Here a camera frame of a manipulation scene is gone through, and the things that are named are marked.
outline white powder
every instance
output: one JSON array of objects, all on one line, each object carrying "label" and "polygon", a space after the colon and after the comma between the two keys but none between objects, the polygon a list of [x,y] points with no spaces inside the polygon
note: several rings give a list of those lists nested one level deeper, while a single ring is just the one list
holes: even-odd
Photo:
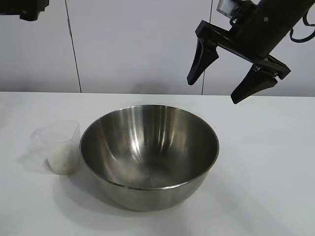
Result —
[{"label": "white powder", "polygon": [[58,175],[68,175],[76,171],[78,156],[71,143],[60,144],[48,157],[51,170]]}]

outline stainless steel bowl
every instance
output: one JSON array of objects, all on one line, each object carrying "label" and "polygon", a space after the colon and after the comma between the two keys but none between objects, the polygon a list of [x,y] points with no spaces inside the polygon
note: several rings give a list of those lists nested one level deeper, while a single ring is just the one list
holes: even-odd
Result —
[{"label": "stainless steel bowl", "polygon": [[96,120],[80,148],[112,200],[152,211],[175,206],[197,190],[216,161],[219,142],[213,129],[192,113],[143,105]]}]

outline clear plastic cup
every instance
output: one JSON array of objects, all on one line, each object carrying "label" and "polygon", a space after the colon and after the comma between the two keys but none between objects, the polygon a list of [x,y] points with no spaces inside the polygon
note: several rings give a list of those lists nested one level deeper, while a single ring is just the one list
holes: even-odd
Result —
[{"label": "clear plastic cup", "polygon": [[35,130],[33,148],[47,158],[51,170],[58,175],[74,173],[79,160],[80,127],[73,120],[61,120]]}]

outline white table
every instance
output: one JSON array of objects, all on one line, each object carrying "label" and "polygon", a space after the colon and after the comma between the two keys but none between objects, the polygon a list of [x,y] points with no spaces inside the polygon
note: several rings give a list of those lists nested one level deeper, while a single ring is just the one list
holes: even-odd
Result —
[{"label": "white table", "polygon": [[[182,205],[124,211],[85,169],[57,176],[28,156],[30,134],[62,119],[81,133],[101,115],[165,104],[205,119],[217,163]],[[314,236],[315,98],[0,93],[1,236]]]}]

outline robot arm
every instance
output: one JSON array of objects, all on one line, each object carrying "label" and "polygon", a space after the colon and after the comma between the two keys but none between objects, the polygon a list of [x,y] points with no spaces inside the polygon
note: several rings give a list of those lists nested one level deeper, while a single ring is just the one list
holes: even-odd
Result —
[{"label": "robot arm", "polygon": [[0,0],[0,15],[20,15],[20,19],[36,21],[49,0]]},{"label": "robot arm", "polygon": [[[236,104],[248,96],[277,84],[277,76],[283,80],[290,69],[275,59],[271,51],[303,17],[315,0],[261,0],[258,5],[250,0],[220,0],[218,11],[228,18],[229,31],[202,21],[196,30],[198,37],[195,58],[187,77],[193,85],[204,70],[219,58],[216,48],[222,47],[253,63],[249,73],[234,90],[231,97]],[[304,42],[315,37],[313,33]]]}]

